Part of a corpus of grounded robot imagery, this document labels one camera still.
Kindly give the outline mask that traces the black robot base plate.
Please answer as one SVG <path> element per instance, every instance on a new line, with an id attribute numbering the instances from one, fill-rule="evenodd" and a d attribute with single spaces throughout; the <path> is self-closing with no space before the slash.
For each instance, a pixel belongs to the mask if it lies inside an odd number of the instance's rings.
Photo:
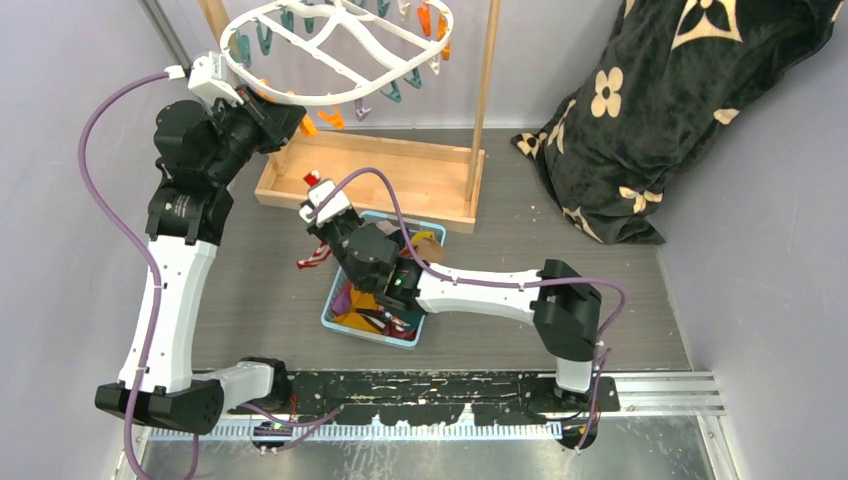
<path id="1" fill-rule="evenodd" d="M 585 449 L 621 402 L 609 376 L 568 393 L 534 371 L 296 371 L 279 400 L 253 400 L 239 414 L 259 422 L 261 449 L 287 440 L 555 439 Z"/>

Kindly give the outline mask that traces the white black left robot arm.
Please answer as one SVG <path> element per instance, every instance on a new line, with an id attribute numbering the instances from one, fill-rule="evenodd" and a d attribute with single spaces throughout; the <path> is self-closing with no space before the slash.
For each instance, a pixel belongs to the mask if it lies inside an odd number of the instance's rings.
<path id="1" fill-rule="evenodd" d="M 118 378 L 94 397 L 97 409 L 134 424 L 205 435 L 245 403 L 277 413 L 292 397 L 278 359 L 250 356 L 205 373 L 192 366 L 201 297 L 234 204 L 229 185 L 253 155 L 285 146 L 306 113 L 246 86 L 236 94 L 211 105 L 181 100 L 155 120 L 161 179 L 147 207 L 142 308 Z"/>

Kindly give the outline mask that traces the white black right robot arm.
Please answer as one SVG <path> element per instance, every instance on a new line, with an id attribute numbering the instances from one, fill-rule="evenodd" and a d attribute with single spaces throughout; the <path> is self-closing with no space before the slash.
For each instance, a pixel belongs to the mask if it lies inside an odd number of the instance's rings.
<path id="1" fill-rule="evenodd" d="M 353 209 L 305 221 L 353 286 L 383 309 L 396 316 L 465 312 L 531 325 L 556 359 L 558 403 L 577 411 L 592 400 L 602 296 L 566 263 L 548 259 L 540 269 L 519 272 L 451 269 L 415 261 L 402 251 L 404 229 L 386 233 Z"/>

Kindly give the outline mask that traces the red white striped santa sock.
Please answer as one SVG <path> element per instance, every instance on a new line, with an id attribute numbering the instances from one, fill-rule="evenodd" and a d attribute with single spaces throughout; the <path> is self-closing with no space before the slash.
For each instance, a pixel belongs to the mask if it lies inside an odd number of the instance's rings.
<path id="1" fill-rule="evenodd" d="M 311 170 L 303 177 L 303 180 L 307 183 L 308 186 L 313 187 L 320 182 L 321 175 L 317 170 Z M 329 245 L 326 242 L 322 242 L 307 259 L 299 260 L 296 263 L 297 268 L 299 270 L 315 268 L 316 266 L 323 263 L 330 256 L 330 254 L 331 249 Z"/>

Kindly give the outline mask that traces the mustard yellow sock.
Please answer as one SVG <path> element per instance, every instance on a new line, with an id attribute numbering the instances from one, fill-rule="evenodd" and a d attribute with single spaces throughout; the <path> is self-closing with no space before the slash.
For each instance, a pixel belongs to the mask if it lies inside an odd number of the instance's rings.
<path id="1" fill-rule="evenodd" d="M 332 321 L 338 325 L 380 335 L 386 332 L 387 319 L 375 296 L 355 289 L 350 283 L 345 283 L 332 301 L 331 312 Z"/>

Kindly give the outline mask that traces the orange clothes peg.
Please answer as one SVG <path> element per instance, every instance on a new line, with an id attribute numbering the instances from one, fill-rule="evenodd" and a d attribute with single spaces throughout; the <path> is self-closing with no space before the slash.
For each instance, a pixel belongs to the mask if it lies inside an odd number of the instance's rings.
<path id="1" fill-rule="evenodd" d="M 318 115 L 327 124 L 337 130 L 344 130 L 346 128 L 343 114 L 337 105 L 334 105 L 331 110 L 319 110 Z"/>
<path id="2" fill-rule="evenodd" d="M 318 129 L 308 114 L 301 119 L 299 131 L 305 137 L 314 137 L 318 134 Z"/>

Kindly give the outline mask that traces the white plastic sock hanger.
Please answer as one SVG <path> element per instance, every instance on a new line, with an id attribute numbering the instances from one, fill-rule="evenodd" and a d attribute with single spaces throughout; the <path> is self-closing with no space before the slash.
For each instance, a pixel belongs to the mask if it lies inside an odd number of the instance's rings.
<path id="1" fill-rule="evenodd" d="M 235 16 L 218 36 L 222 59 L 265 98 L 305 107 L 359 103 L 378 94 L 400 103 L 449 57 L 456 26 L 442 1 L 271 1 Z"/>

